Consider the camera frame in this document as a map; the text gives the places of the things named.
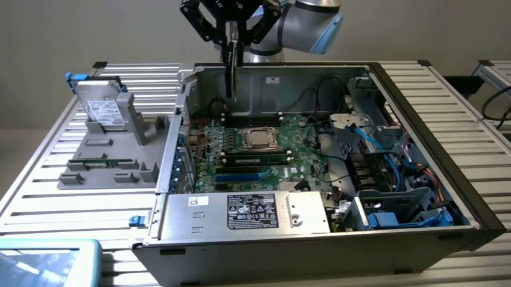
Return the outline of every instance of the white wall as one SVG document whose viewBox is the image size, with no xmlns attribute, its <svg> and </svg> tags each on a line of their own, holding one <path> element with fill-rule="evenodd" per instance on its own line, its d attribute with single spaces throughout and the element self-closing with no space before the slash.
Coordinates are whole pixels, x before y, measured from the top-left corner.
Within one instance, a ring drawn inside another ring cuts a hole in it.
<svg viewBox="0 0 511 287">
<path fill-rule="evenodd" d="M 2 0 L 0 127 L 49 128 L 71 93 L 65 73 L 110 62 L 218 59 L 179 0 Z M 429 59 L 468 74 L 478 59 L 511 59 L 510 0 L 343 0 L 346 19 L 323 57 L 289 60 Z"/>
</svg>

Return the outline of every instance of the teal tablet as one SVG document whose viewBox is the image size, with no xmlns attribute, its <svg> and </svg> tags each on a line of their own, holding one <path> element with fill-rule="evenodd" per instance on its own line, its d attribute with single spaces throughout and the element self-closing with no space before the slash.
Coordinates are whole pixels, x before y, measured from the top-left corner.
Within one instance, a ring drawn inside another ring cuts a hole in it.
<svg viewBox="0 0 511 287">
<path fill-rule="evenodd" d="M 0 238 L 2 286 L 98 286 L 98 240 Z"/>
</svg>

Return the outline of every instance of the tablet screen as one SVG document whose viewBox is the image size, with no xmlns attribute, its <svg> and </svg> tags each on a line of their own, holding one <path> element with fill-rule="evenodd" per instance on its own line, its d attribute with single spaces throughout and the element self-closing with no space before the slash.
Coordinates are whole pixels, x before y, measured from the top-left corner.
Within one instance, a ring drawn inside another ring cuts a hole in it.
<svg viewBox="0 0 511 287">
<path fill-rule="evenodd" d="M 70 249 L 0 250 L 2 286 L 65 286 L 78 253 Z"/>
</svg>

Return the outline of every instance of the capacitor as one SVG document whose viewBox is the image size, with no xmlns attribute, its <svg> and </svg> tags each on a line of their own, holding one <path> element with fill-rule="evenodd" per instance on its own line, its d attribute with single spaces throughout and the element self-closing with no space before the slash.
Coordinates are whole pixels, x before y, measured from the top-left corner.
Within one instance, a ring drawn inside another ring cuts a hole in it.
<svg viewBox="0 0 511 287">
<path fill-rule="evenodd" d="M 298 121 L 298 126 L 299 127 L 307 127 L 307 122 L 306 121 Z"/>
</svg>

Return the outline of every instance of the warning label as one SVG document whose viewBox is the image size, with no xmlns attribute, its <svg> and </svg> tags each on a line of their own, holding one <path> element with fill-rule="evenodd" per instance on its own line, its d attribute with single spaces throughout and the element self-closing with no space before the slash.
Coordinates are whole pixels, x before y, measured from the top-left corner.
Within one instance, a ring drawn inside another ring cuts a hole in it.
<svg viewBox="0 0 511 287">
<path fill-rule="evenodd" d="M 101 124 L 107 126 L 125 124 L 115 100 L 90 100 L 87 103 Z"/>
<path fill-rule="evenodd" d="M 227 227 L 233 230 L 279 227 L 275 194 L 229 195 L 227 213 Z"/>
</svg>

